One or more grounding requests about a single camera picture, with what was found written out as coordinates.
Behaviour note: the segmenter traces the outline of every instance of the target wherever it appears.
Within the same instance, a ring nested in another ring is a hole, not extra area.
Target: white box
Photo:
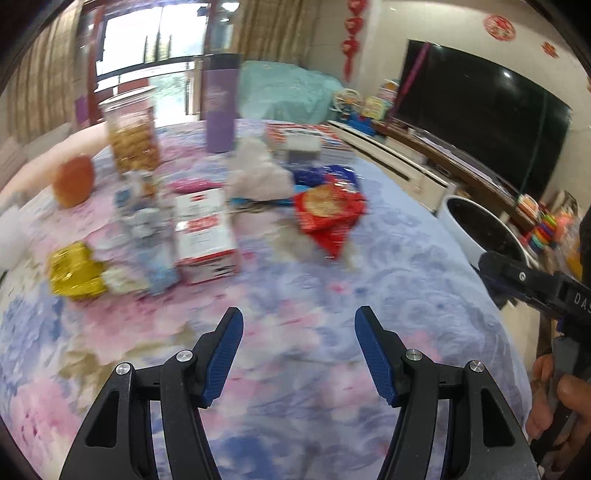
[[[176,266],[189,284],[238,272],[238,247],[222,189],[174,199]]]

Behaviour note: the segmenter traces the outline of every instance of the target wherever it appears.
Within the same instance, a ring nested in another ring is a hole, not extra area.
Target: floral bedsheet
[[[239,121],[239,135],[262,122]],[[223,174],[207,158],[200,124],[159,130],[165,169]],[[44,480],[57,480],[80,424],[115,365],[160,364],[210,331],[229,306],[245,331],[222,396],[202,411],[224,480],[371,480],[397,411],[378,396],[355,338],[353,317],[370,305],[385,328],[432,360],[483,361],[523,423],[531,404],[525,369],[499,314],[459,247],[436,218],[378,167],[353,164],[369,212],[340,261],[324,258],[289,208],[233,215],[242,270],[159,297],[52,295],[45,261],[112,215],[117,176],[110,149],[95,158],[93,196],[59,209],[49,189],[23,208],[31,253],[0,290],[0,416]],[[170,478],[158,404],[152,429],[160,478]],[[429,478],[439,478],[441,415]]]

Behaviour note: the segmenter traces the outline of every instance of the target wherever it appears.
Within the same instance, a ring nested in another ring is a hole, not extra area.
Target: gold wrapper
[[[82,242],[68,245],[49,257],[49,283],[54,294],[65,297],[94,297],[107,291],[101,274],[102,262],[91,258]]]

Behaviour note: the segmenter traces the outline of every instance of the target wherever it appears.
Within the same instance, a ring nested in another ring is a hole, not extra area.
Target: tv cabinet
[[[500,216],[505,212],[517,227],[524,232],[531,230],[535,226],[532,219],[521,210],[515,208],[515,199],[513,197],[495,188],[486,180],[480,178],[477,174],[441,153],[439,150],[427,145],[414,135],[383,122],[373,122],[372,126],[378,134],[392,138],[397,142],[412,148],[427,157],[435,165],[448,171],[450,178],[452,179],[450,181],[453,181],[453,178],[457,178],[464,182],[466,191],[471,195],[472,200],[479,203],[496,216]]]
[[[436,171],[421,165],[424,159],[411,149],[394,149],[340,122],[329,125],[358,157],[375,163],[409,196],[431,212],[436,212],[446,195],[456,191],[456,184]]]

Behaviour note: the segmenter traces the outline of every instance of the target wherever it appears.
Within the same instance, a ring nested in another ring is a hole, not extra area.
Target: pink item
[[[178,193],[197,193],[204,190],[221,189],[224,184],[219,181],[202,179],[175,180],[168,184],[168,188]]]

